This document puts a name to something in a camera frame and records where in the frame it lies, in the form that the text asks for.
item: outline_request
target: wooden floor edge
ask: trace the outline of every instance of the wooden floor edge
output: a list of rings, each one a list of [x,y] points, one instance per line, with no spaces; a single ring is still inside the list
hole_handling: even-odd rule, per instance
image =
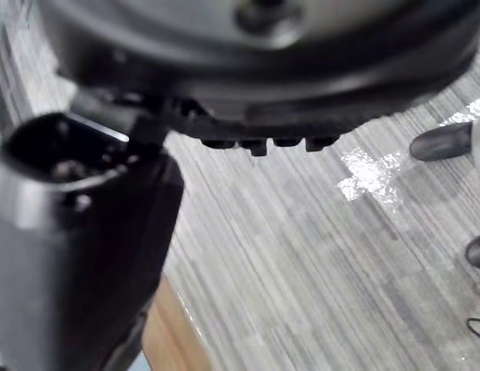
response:
[[[148,313],[143,348],[153,371],[212,371],[196,330],[165,277]]]

